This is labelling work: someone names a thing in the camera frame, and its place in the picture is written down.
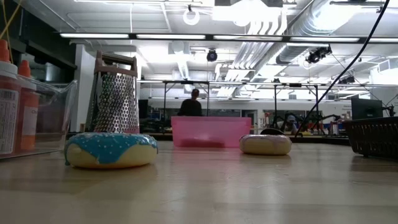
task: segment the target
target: pink plastic bin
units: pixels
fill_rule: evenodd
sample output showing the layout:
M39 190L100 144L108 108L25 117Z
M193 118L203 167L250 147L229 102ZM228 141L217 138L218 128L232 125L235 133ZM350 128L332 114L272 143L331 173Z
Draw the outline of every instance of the pink plastic bin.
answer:
M174 116L172 126L176 147L239 147L251 118Z

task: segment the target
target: clear plastic container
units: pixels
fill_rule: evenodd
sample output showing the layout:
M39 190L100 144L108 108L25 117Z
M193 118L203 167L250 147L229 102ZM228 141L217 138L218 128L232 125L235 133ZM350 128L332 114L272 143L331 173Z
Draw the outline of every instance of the clear plastic container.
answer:
M33 93L39 97L39 104L35 111L37 121L34 130L34 148L28 151L21 150L18 147L21 143L16 142L14 150L11 153L0 154L0 159L62 150L69 129L71 109L76 97L77 81L72 81L65 88L56 88L20 75L17 75L17 81L35 85L36 90ZM21 128L17 128L16 136L21 136L21 131Z
M251 118L174 116L172 127L176 147L239 147Z

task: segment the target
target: donut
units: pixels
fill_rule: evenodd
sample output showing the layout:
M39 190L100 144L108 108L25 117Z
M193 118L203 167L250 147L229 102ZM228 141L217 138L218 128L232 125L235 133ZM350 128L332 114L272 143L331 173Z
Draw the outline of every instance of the donut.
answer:
M157 153L156 140L146 134L81 133L64 149L65 165L90 169L142 166Z
M290 152L292 141L280 135L245 135L239 141L243 153L254 155L283 156Z

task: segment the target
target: person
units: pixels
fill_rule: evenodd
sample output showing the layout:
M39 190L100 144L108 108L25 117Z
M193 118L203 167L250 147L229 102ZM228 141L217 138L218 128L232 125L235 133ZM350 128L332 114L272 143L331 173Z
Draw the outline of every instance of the person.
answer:
M278 128L281 128L283 123L284 123L283 121L277 122ZM296 118L293 115L289 115L286 120L284 131L290 131L291 134L296 134L298 130L295 123L296 123Z
M197 101L199 90L194 89L191 92L191 98L182 102L179 116L201 116L201 104Z

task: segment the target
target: black basket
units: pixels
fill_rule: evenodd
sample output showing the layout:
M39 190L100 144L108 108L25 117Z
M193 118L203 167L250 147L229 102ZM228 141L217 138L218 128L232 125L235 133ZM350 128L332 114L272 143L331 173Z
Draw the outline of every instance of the black basket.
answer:
M346 121L344 126L355 153L398 159L398 117Z

